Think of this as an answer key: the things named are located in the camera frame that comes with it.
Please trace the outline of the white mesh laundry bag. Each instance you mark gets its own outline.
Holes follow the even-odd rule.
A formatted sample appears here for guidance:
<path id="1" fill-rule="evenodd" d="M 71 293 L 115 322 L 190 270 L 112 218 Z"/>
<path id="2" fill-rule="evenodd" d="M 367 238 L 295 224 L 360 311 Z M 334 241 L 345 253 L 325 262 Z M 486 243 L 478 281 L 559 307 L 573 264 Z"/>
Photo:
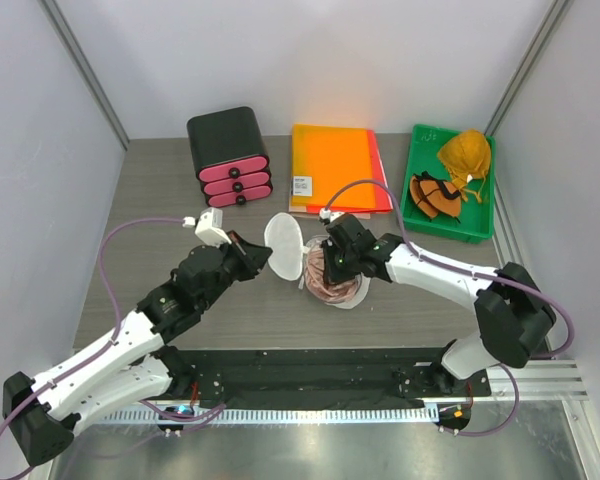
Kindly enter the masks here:
<path id="1" fill-rule="evenodd" d="M 304 239 L 299 223 L 288 213 L 274 215 L 264 230 L 265 245 L 273 250 L 270 269 L 285 281 L 297 281 L 300 290 L 306 289 L 302 285 L 303 257 L 310 239 Z"/>

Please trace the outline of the pink bra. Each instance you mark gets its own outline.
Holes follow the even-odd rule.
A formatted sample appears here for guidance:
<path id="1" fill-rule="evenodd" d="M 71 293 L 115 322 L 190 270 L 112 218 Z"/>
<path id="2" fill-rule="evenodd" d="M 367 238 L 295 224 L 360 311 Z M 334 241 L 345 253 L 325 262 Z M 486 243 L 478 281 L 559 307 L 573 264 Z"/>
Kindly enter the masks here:
<path id="1" fill-rule="evenodd" d="M 304 246 L 302 285 L 324 304 L 350 310 L 367 296 L 370 280 L 362 275 L 342 284 L 331 285 L 324 280 L 325 259 L 322 243 L 326 236 L 311 238 Z"/>

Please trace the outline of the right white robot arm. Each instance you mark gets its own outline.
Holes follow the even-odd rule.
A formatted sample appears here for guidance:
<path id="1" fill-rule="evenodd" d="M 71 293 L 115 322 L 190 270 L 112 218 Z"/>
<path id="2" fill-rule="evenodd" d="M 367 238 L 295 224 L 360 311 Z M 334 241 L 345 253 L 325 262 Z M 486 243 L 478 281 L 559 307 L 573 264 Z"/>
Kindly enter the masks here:
<path id="1" fill-rule="evenodd" d="M 414 246 L 395 234 L 374 234 L 349 213 L 320 214 L 328 238 L 322 245 L 328 284 L 361 275 L 426 290 L 474 312 L 476 331 L 447 344 L 426 370 L 444 395 L 463 388 L 481 370 L 502 364 L 520 369 L 556 322 L 548 300 L 528 271 L 472 266 Z"/>

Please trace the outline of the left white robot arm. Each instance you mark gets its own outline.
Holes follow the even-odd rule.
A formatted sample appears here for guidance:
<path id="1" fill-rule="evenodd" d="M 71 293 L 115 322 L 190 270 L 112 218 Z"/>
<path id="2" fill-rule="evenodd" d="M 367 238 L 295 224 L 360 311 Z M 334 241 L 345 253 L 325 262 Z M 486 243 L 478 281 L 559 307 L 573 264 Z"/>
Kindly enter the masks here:
<path id="1" fill-rule="evenodd" d="M 234 283 L 254 279 L 272 250 L 234 231 L 195 247 L 113 329 L 56 366 L 3 384 L 5 427 L 29 467 L 64 452 L 94 420 L 126 403 L 185 397 L 194 371 L 171 341 L 197 325 Z"/>

